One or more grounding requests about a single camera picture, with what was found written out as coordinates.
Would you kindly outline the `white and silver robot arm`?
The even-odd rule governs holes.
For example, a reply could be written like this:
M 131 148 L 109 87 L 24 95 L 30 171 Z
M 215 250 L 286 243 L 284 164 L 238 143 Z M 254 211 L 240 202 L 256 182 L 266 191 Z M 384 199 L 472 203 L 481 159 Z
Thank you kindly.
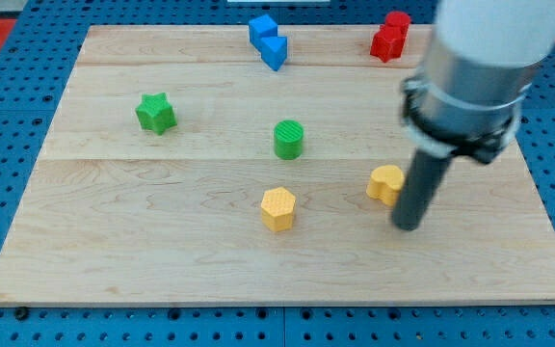
M 442 0 L 403 82 L 416 159 L 488 164 L 515 138 L 521 104 L 555 44 L 555 0 Z

